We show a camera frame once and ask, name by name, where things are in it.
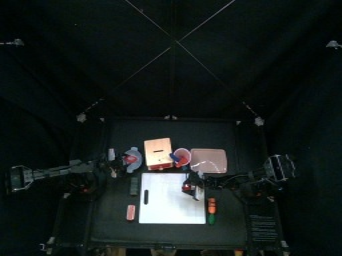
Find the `black curtain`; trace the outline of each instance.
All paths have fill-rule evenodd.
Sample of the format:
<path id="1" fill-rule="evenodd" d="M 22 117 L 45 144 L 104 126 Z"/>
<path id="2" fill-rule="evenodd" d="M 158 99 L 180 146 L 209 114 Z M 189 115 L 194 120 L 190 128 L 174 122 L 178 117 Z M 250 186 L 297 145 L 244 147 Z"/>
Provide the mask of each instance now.
<path id="1" fill-rule="evenodd" d="M 267 125 L 272 152 L 297 159 L 300 176 L 281 201 L 295 255 L 339 255 L 342 246 L 342 54 L 328 54 Z"/>

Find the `black table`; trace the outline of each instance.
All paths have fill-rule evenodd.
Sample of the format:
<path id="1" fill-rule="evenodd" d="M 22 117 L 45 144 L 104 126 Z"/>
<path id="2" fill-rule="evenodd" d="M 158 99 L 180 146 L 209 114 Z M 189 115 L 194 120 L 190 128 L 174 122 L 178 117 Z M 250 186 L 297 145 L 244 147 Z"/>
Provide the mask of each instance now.
<path id="1" fill-rule="evenodd" d="M 253 122 L 165 121 L 116 119 L 109 130 L 108 148 L 125 152 L 137 146 L 145 155 L 144 142 L 172 138 L 173 149 L 217 148 L 228 154 L 228 174 L 260 168 L 267 160 L 261 128 Z M 244 205 L 229 189 L 206 190 L 206 197 L 218 200 L 217 222 L 209 224 L 140 224 L 140 196 L 130 196 L 130 178 L 148 172 L 146 164 L 126 177 L 109 178 L 108 189 L 100 198 L 93 219 L 90 243 L 96 246 L 128 248 L 176 247 L 180 249 L 246 248 Z M 126 220 L 128 205 L 137 205 L 137 220 Z"/>

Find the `metal rod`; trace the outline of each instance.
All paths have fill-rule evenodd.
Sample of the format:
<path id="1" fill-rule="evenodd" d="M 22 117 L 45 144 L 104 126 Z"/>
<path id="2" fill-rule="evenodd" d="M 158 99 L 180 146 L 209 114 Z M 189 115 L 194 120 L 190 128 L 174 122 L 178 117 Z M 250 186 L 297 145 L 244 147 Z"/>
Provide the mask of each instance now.
<path id="1" fill-rule="evenodd" d="M 168 35 L 168 36 L 172 36 L 168 31 L 157 24 L 157 22 L 145 14 L 145 12 L 129 1 L 129 0 L 125 0 L 133 7 L 134 9 L 153 22 L 153 24 L 164 31 L 164 33 Z"/>
<path id="2" fill-rule="evenodd" d="M 178 41 L 182 42 L 234 2 L 230 1 Z"/>
<path id="3" fill-rule="evenodd" d="M 212 74 L 212 76 L 217 79 L 220 84 L 225 87 L 229 87 L 229 85 L 221 80 L 221 78 L 216 75 L 216 73 L 209 69 L 209 67 L 200 61 L 200 59 L 196 57 L 196 55 L 189 51 L 189 49 L 185 47 L 185 45 L 177 41 L 178 45 L 185 49 L 185 51 L 189 53 L 189 55 L 194 58 L 194 60 L 200 63 L 200 65 L 208 70 L 208 72 Z M 242 105 L 249 109 L 249 111 L 253 113 L 256 117 L 260 117 L 257 112 L 252 109 L 249 104 L 229 90 L 229 93 L 234 96 L 234 98 L 241 101 Z"/>

